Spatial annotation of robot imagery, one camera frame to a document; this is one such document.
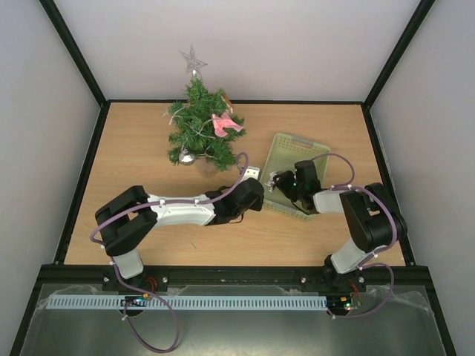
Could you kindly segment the silver word ornament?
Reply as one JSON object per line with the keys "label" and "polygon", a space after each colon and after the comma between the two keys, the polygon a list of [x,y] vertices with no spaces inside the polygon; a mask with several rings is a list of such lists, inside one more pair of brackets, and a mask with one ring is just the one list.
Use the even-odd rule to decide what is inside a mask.
{"label": "silver word ornament", "polygon": [[268,187],[268,191],[272,193],[275,189],[275,177],[279,174],[278,171],[272,171],[269,173],[269,178],[265,183],[265,186]]}

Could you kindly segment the pink fabric bow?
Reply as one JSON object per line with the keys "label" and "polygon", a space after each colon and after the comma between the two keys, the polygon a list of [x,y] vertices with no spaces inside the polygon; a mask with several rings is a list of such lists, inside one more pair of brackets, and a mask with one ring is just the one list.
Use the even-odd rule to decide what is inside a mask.
{"label": "pink fabric bow", "polygon": [[236,132],[241,132],[244,127],[236,123],[227,112],[222,113],[220,116],[212,114],[212,123],[214,127],[214,134],[217,137],[223,138],[228,135],[226,129],[232,129]]}

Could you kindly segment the silver glitter ball ornament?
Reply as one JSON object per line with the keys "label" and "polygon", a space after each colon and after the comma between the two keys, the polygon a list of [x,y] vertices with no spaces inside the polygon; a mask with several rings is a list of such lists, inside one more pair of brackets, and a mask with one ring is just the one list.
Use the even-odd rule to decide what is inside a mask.
{"label": "silver glitter ball ornament", "polygon": [[182,148],[179,153],[179,163],[184,166],[193,165],[196,161],[196,155],[192,152]]}

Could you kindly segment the small green christmas tree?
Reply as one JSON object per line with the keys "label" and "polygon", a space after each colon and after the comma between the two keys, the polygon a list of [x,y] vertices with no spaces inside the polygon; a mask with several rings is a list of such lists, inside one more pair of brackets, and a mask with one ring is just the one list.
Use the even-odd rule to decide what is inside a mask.
{"label": "small green christmas tree", "polygon": [[168,160],[179,165],[204,160],[218,171],[236,163],[233,143],[246,135],[245,120],[232,113],[224,89],[210,91],[199,77],[185,88],[186,101],[168,107],[174,131],[168,135]]}

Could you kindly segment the silver star ornament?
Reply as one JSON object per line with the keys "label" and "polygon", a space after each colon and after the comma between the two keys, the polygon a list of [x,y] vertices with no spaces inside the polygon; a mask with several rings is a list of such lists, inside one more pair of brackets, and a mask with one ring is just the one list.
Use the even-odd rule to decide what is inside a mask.
{"label": "silver star ornament", "polygon": [[180,51],[180,55],[186,61],[186,73],[190,74],[192,78],[202,79],[201,70],[208,64],[197,58],[193,45],[190,46],[188,52]]}

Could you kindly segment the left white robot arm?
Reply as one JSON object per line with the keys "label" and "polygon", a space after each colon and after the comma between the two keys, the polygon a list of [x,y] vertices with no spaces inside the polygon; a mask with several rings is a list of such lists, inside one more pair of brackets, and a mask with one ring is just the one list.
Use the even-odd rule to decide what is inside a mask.
{"label": "left white robot arm", "polygon": [[102,206],[95,213],[101,234],[99,241],[129,280],[143,273],[137,246],[154,228],[169,225],[222,225],[242,217],[248,210],[260,211],[264,189],[254,178],[234,188],[221,187],[196,197],[167,198],[147,194],[135,185]]}

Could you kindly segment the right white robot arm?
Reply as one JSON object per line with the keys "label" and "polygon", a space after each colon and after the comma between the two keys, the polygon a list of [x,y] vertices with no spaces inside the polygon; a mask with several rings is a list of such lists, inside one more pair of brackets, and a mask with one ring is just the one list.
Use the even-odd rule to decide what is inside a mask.
{"label": "right white robot arm", "polygon": [[349,240],[326,257],[323,281],[334,291],[350,281],[353,272],[407,233],[407,223],[381,183],[355,187],[349,183],[322,188],[311,160],[295,163],[293,171],[273,175],[270,186],[278,189],[303,214],[343,214]]}

